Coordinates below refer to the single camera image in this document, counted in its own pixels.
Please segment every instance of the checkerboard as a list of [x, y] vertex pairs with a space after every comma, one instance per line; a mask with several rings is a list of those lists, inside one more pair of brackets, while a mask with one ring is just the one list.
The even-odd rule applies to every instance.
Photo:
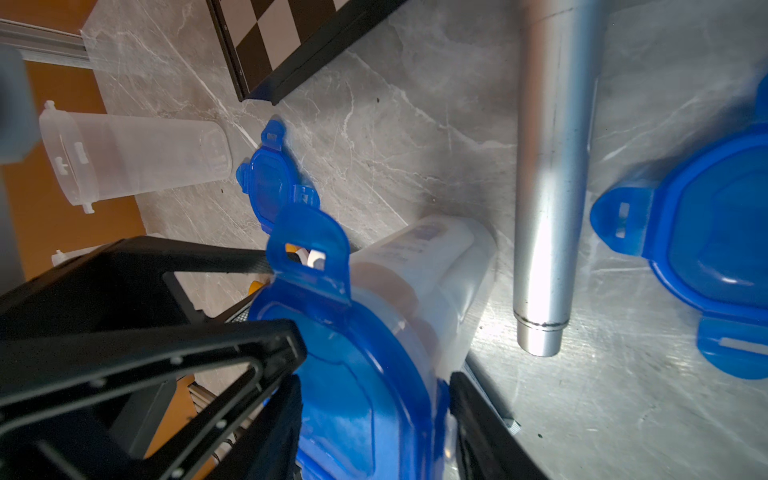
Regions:
[[238, 98], [277, 104], [405, 0], [208, 0]]

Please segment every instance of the gray marble surface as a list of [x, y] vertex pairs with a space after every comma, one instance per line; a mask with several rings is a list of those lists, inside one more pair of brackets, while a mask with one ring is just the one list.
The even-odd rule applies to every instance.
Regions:
[[[587, 211], [628, 168], [743, 125], [768, 67], [765, 0], [609, 8]], [[276, 107], [237, 101], [204, 0], [100, 0], [83, 36], [109, 113], [218, 121], [236, 163], [279, 114], [323, 209], [358, 247], [433, 211], [488, 225], [500, 260], [471, 355], [551, 478], [768, 478], [768, 381], [706, 362], [694, 345], [697, 313], [645, 261], [610, 251], [586, 217], [561, 353], [539, 359], [518, 348], [516, 2], [409, 0]], [[137, 201], [148, 232], [265, 246], [233, 180]], [[248, 283], [185, 279], [208, 313]]]

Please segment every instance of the orange wall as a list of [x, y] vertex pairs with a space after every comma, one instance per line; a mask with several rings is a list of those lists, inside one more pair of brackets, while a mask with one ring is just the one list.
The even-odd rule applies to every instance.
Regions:
[[[26, 62], [38, 112], [46, 100], [61, 110], [103, 114], [96, 78], [84, 68]], [[69, 204], [42, 142], [19, 164], [3, 166], [18, 252], [27, 279], [51, 268], [51, 255], [146, 234], [133, 197], [94, 204], [95, 214]]]
[[0, 18], [80, 35], [97, 0], [3, 0]]

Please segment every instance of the plastic food container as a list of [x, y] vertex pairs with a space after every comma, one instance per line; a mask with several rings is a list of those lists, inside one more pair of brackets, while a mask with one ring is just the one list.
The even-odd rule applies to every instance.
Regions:
[[227, 137], [212, 121], [70, 113], [47, 101], [40, 131], [67, 200], [90, 214], [99, 200], [223, 180], [232, 171]]
[[[323, 270], [292, 262], [286, 244], [323, 252]], [[275, 281], [248, 320], [292, 319], [307, 345], [304, 478], [441, 478], [444, 378], [468, 352], [495, 250], [473, 220], [427, 217], [350, 258], [331, 217], [282, 209], [266, 249]]]

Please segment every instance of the white plastic tab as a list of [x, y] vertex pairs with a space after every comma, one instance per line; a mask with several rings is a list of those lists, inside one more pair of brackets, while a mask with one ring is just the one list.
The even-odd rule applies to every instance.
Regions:
[[67, 165], [64, 163], [64, 159], [61, 157], [56, 157], [53, 159], [54, 162], [56, 162], [56, 170], [58, 170], [59, 175], [69, 175], [69, 172], [67, 172]]
[[74, 151], [78, 152], [80, 163], [86, 165], [88, 163], [88, 156], [85, 154], [85, 148], [83, 148], [82, 142], [76, 141], [74, 143]]

